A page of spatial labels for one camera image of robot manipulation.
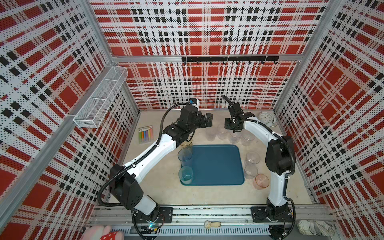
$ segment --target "blue tray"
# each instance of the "blue tray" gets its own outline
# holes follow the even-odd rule
[[[243,166],[239,148],[236,145],[194,145],[190,161],[188,165],[193,169],[194,179],[189,185],[241,185],[244,183]]]

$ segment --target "clear plastic cup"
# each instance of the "clear plastic cup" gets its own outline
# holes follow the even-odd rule
[[[177,154],[181,166],[192,166],[192,151],[189,148],[183,148]]]
[[[224,140],[227,137],[228,130],[224,128],[224,125],[220,124],[217,126],[217,137]]]
[[[260,155],[254,151],[250,151],[245,155],[246,164],[258,164],[260,162]]]
[[[241,135],[242,135],[241,132],[230,131],[229,132],[229,141],[230,141],[230,143],[236,144],[240,140]]]
[[[269,179],[266,175],[264,174],[259,174],[255,177],[255,180],[253,181],[253,186],[257,190],[263,190],[266,187],[269,186]]]
[[[192,142],[193,142],[193,139],[191,139],[189,142],[187,142],[187,141],[182,142],[180,144],[180,149],[188,148],[193,153],[193,143]]]
[[[244,177],[246,179],[253,179],[257,176],[258,173],[259,171],[254,164],[246,165],[244,168]]]
[[[191,167],[185,166],[179,170],[179,179],[185,185],[191,184],[193,181],[193,170]]]
[[[249,146],[251,145],[252,141],[255,139],[255,136],[247,130],[242,130],[243,136],[241,138],[241,144],[243,146]]]
[[[212,142],[216,138],[217,129],[215,127],[207,127],[205,129],[205,137]]]

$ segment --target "metal frame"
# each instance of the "metal frame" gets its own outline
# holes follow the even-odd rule
[[[161,55],[161,56],[126,56],[112,57],[114,63],[150,63],[150,62],[182,62],[184,57],[258,57],[258,56],[278,56],[279,61],[301,61],[304,54],[256,54],[256,55]]]
[[[88,19],[89,24],[92,26],[97,40],[100,42],[100,45],[102,49],[104,50],[105,56],[108,59],[109,63],[113,63],[112,55],[111,55],[111,49],[108,45],[108,42],[106,38],[104,37],[103,32],[101,31],[101,28],[99,26],[99,22],[96,19],[96,15],[93,14],[93,10],[91,7],[91,4],[89,3],[89,0],[80,0],[79,1],[81,7],[84,9],[84,14],[86,18]]]
[[[206,220],[221,222],[228,225],[265,225],[266,223],[253,223],[251,207],[265,207],[265,205],[161,205],[172,207],[172,223],[164,226],[202,226]],[[295,204],[296,220],[323,220],[335,221],[326,204]],[[133,226],[131,211],[125,207],[97,206],[93,211],[88,225]],[[268,222],[268,225],[281,225]]]
[[[301,72],[304,70],[304,67],[308,65],[308,62],[311,60],[311,55],[316,51],[316,47],[323,36],[323,32],[326,30],[327,26],[332,20],[333,15],[336,13],[336,10],[341,4],[344,4],[346,0],[332,0],[328,3],[328,6],[325,8],[325,12],[322,15],[319,25],[315,29],[312,38],[310,39],[307,47],[304,50],[304,57],[302,61],[299,62],[298,66],[295,67],[293,73],[288,79],[286,86],[284,87],[282,93],[280,94],[279,99],[277,100],[273,110],[277,111],[283,105],[285,98],[288,96],[288,93],[292,89],[295,82],[298,81],[298,77]]]
[[[12,215],[17,211],[19,206],[27,197],[31,188],[39,180],[41,174],[44,172],[49,162],[53,159],[54,155],[59,151],[61,145],[67,139],[73,128],[75,122],[73,121],[76,113],[85,104],[87,99],[91,96],[93,91],[102,82],[105,75],[111,69],[110,66],[105,67],[101,74],[97,77],[95,82],[91,85],[84,96],[79,100],[76,107],[70,112],[69,115],[60,124],[57,130],[52,134],[51,138],[45,143],[36,155],[34,160],[29,164],[25,171],[19,176],[12,187],[0,203],[0,232],[7,225]]]

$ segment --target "black cable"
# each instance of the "black cable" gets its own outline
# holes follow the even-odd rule
[[[137,165],[139,162],[141,162],[143,159],[145,159],[149,154],[151,154],[151,152],[153,152],[157,146],[159,145],[160,141],[161,141],[161,135],[162,135],[162,132],[163,132],[163,123],[164,123],[164,119],[166,117],[166,115],[171,111],[172,108],[174,107],[177,107],[179,105],[189,105],[189,103],[177,103],[175,105],[173,105],[172,107],[170,107],[163,115],[163,118],[161,119],[161,122],[160,122],[160,132],[159,132],[159,137],[156,141],[156,145],[154,145],[148,152],[146,152],[143,156],[141,156],[138,160],[136,160],[133,164],[121,169],[115,176],[111,177],[107,182],[104,183],[103,186],[101,186],[100,190],[97,192],[97,202],[98,204],[100,204],[101,206],[104,206],[104,207],[118,207],[118,206],[122,206],[121,203],[113,203],[113,204],[110,204],[110,203],[106,203],[103,201],[103,199],[101,198],[101,194],[103,193],[104,189],[113,181],[115,180],[116,178],[119,178],[121,176],[123,176],[125,174],[126,171],[130,170],[131,168],[133,168],[133,165]]]
[[[279,135],[277,135],[276,133],[273,134],[275,137],[277,137],[282,143],[283,145],[285,146],[285,148],[287,149],[288,151],[288,154],[289,154],[289,157],[291,158],[291,172],[287,173],[285,175],[285,177],[287,178],[288,176],[291,176],[295,173],[295,155],[293,154],[292,152],[292,149],[289,147],[288,143],[286,142],[285,139],[283,139],[282,137],[280,137]]]
[[[283,237],[281,237],[280,239],[284,239],[284,238],[286,238],[286,237],[291,233],[291,231],[293,230],[293,228],[294,228],[294,226],[295,226],[295,222],[296,222],[296,210],[295,210],[295,204],[293,203],[293,200],[290,199],[290,198],[285,197],[285,200],[287,200],[287,201],[291,201],[292,211],[293,211],[293,220],[292,220],[292,225],[291,225],[291,227],[288,229],[288,232],[287,232]]]
[[[191,138],[190,138],[189,140],[186,140],[186,142],[190,142],[190,141],[192,140],[193,135],[195,135],[195,131],[193,131]]]
[[[143,234],[141,234],[141,231],[139,231],[139,228],[137,227],[136,219],[135,219],[133,210],[131,210],[131,213],[132,213],[132,223],[133,223],[133,226],[135,227],[136,232],[137,232],[138,235],[141,237],[141,239],[143,239],[143,240],[147,240],[147,238],[144,237]]]
[[[224,98],[224,100],[229,104],[229,106],[233,105],[233,103],[231,102],[231,100],[229,100],[229,98],[227,98],[227,96],[221,95],[221,97]]]
[[[161,226],[159,226],[159,227],[157,228],[157,230],[159,230],[159,229],[164,225],[164,222],[166,221],[166,217],[164,217],[164,215],[160,214],[160,216],[163,217],[163,223],[161,224]]]
[[[260,122],[260,121],[257,121],[257,120],[253,120],[253,119],[240,119],[240,120],[235,120],[236,122],[254,122],[254,123],[257,123],[263,127],[265,127],[265,129],[270,132],[270,133],[273,133],[273,131],[267,126],[265,125],[264,123]]]

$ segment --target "red and white plaid pattern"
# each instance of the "red and white plaid pattern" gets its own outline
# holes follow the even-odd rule
[[[103,71],[77,0],[0,1],[0,198]],[[132,122],[120,93],[99,129],[75,128],[0,239],[75,239]]]
[[[341,5],[277,111],[348,239],[384,232],[384,3]]]
[[[300,54],[328,0],[90,0],[112,54]]]
[[[169,108],[189,98],[202,108],[226,108],[221,95],[244,108],[272,109],[296,62],[120,63],[140,109]]]

